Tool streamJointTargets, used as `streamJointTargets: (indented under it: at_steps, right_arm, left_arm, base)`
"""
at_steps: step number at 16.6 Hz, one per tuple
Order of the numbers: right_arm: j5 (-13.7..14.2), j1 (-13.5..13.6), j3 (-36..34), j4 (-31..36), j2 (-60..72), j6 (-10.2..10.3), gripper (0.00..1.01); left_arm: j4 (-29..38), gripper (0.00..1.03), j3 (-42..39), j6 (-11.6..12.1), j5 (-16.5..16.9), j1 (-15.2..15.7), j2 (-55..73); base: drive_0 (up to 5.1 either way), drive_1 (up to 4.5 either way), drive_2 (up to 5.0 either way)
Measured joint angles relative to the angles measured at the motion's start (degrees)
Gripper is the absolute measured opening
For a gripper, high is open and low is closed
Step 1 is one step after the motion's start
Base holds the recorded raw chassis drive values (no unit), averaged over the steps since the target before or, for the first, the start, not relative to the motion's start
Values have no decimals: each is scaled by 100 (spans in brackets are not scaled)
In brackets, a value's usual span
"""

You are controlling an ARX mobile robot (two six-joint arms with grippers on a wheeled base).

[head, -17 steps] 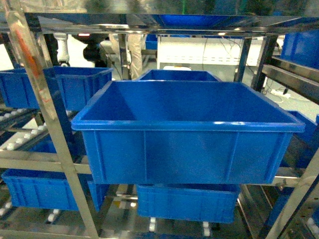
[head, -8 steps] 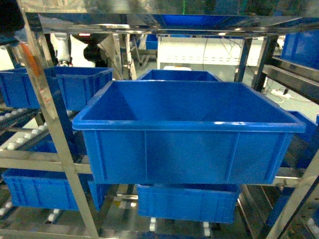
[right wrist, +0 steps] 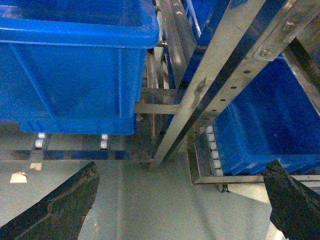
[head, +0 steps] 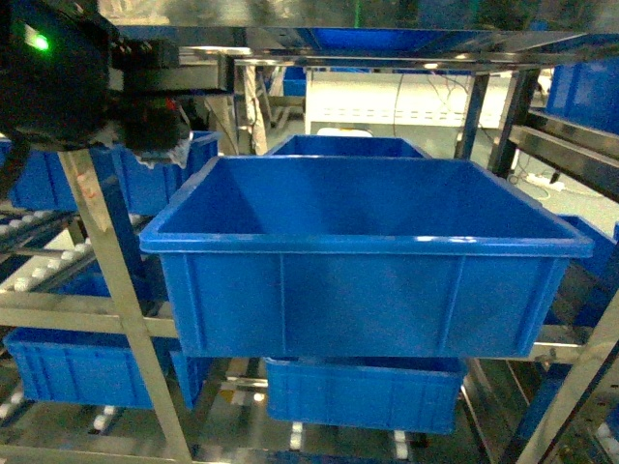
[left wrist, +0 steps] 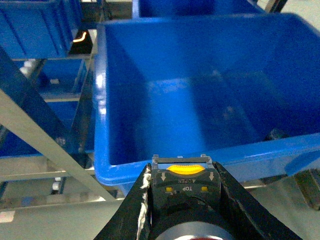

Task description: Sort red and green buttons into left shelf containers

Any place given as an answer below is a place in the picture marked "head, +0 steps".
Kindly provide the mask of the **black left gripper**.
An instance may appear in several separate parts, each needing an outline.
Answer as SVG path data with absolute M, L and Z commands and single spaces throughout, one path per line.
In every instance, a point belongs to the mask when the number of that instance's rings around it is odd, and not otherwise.
M 95 1 L 2 2 L 1 132 L 53 150 L 84 148 L 107 124 L 110 88 L 127 148 L 183 149 L 192 129 L 182 100 L 225 95 L 227 55 L 166 39 L 111 44 L 116 37 Z

